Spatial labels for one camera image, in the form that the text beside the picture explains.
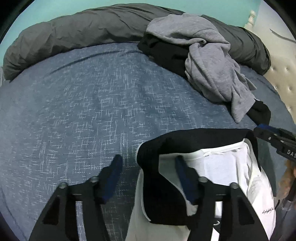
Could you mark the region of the white polo shirt black collar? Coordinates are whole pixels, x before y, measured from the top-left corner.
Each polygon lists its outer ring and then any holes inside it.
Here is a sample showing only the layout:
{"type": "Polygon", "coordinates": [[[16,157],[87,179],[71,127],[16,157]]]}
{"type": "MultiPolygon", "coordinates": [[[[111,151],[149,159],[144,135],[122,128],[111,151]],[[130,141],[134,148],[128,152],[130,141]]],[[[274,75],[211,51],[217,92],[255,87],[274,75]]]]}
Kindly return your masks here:
{"type": "Polygon", "coordinates": [[[199,128],[174,131],[142,143],[141,170],[127,240],[186,240],[187,221],[197,207],[184,194],[175,158],[209,181],[237,183],[256,212],[267,237],[275,228],[273,191],[257,160],[257,141],[248,129],[199,128]]]}

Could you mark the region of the grey crumpled shirt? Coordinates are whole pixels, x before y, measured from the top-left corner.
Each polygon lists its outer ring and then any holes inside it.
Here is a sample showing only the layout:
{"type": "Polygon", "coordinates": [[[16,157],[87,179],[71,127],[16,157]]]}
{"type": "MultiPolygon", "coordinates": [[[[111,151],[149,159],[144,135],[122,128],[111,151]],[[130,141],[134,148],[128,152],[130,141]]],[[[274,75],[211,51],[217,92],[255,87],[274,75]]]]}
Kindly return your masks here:
{"type": "Polygon", "coordinates": [[[256,86],[229,55],[230,43],[207,19],[191,15],[168,15],[153,19],[146,33],[175,45],[187,45],[185,75],[193,87],[211,102],[229,102],[239,123],[255,104],[256,86]]]}

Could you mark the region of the cream tufted headboard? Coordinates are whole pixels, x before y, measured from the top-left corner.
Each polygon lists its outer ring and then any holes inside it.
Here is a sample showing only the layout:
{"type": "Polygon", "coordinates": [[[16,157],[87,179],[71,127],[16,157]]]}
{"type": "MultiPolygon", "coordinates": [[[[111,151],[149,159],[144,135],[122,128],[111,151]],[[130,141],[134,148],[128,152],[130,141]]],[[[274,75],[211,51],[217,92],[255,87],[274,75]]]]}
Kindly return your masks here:
{"type": "Polygon", "coordinates": [[[271,67],[264,76],[295,119],[295,38],[292,32],[265,3],[261,3],[258,12],[250,12],[245,28],[257,35],[268,49],[271,67]]]}

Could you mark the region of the blue patterned bed sheet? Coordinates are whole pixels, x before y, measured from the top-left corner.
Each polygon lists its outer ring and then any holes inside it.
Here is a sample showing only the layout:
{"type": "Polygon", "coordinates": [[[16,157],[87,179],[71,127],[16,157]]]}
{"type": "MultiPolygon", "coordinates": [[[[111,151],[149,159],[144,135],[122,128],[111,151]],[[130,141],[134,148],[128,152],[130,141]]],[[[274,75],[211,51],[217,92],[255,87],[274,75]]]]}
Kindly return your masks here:
{"type": "MultiPolygon", "coordinates": [[[[248,129],[227,104],[215,104],[184,78],[154,63],[136,44],[113,43],[58,54],[1,87],[1,218],[18,240],[33,228],[61,182],[81,184],[111,164],[123,168],[101,206],[109,240],[127,240],[140,166],[138,147],[174,131],[248,129]]],[[[279,156],[257,137],[257,160],[280,205],[271,169],[279,156]]]]}

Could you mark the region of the black garment under grey shirt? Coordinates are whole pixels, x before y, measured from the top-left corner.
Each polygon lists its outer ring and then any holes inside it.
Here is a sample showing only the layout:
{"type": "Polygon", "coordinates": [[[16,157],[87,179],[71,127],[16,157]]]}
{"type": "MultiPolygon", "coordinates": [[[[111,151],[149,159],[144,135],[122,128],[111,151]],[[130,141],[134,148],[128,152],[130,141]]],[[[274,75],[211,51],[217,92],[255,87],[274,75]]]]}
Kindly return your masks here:
{"type": "MultiPolygon", "coordinates": [[[[137,46],[159,66],[188,79],[185,74],[185,60],[189,53],[188,45],[175,45],[151,34],[145,34],[137,46]]],[[[247,115],[256,125],[269,125],[270,123],[271,112],[268,106],[260,100],[255,101],[247,115]]]]}

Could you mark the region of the dark grey rolled duvet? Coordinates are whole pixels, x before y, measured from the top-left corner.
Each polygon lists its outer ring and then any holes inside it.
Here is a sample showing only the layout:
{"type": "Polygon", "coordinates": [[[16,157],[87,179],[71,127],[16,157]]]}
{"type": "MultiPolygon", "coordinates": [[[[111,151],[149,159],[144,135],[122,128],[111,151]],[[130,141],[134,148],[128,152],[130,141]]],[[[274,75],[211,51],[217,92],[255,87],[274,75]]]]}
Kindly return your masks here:
{"type": "Polygon", "coordinates": [[[100,44],[139,42],[150,22],[178,27],[201,21],[230,43],[230,56],[264,75],[271,66],[266,46],[254,33],[207,15],[197,16],[151,4],[116,4],[61,16],[23,30],[5,52],[1,77],[14,80],[28,67],[56,54],[100,44]]]}

